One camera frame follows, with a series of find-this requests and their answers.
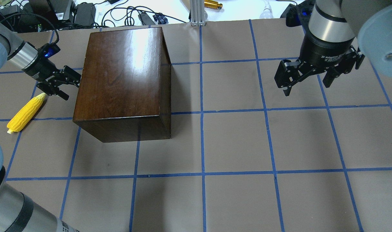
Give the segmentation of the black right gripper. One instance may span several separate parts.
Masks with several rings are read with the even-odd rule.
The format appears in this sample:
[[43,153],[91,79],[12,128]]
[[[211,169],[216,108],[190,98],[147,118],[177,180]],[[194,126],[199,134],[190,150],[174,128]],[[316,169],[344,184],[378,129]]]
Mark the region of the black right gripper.
[[322,72],[327,68],[323,84],[329,88],[334,79],[341,74],[348,74],[352,69],[358,70],[365,59],[360,48],[355,49],[351,44],[353,39],[344,42],[327,42],[313,34],[305,34],[299,59],[292,62],[289,59],[280,61],[275,73],[275,83],[285,96],[289,96],[294,85],[302,82],[311,75]]

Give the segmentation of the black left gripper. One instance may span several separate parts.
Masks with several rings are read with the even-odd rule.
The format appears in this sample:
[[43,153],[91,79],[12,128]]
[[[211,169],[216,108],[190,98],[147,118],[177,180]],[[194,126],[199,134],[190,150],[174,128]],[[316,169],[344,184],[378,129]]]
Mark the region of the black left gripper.
[[74,69],[65,65],[60,71],[54,63],[46,58],[35,59],[22,71],[38,81],[38,88],[45,94],[59,96],[65,101],[69,99],[69,95],[61,91],[58,86],[74,85],[79,88],[81,81],[81,74]]

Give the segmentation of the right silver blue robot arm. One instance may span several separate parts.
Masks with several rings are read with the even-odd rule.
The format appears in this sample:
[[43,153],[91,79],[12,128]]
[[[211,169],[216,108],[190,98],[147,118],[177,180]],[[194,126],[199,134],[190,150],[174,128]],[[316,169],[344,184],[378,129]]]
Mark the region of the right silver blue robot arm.
[[392,77],[392,0],[305,0],[290,4],[284,15],[288,27],[304,29],[298,59],[282,60],[274,77],[285,96],[297,83],[322,73],[329,88],[365,58]]

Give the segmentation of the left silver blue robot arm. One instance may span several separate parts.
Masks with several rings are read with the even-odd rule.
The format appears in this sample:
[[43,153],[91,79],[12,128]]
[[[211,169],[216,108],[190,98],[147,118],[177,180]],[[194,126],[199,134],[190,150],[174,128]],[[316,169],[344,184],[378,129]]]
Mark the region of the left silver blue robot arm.
[[17,33],[8,29],[0,20],[0,69],[6,62],[12,63],[36,80],[37,88],[47,95],[57,95],[68,100],[68,94],[60,90],[60,86],[73,85],[78,88],[81,74],[68,66],[58,69],[50,61],[50,57],[60,51],[58,31],[54,29],[54,32],[56,34],[55,41],[36,48]]

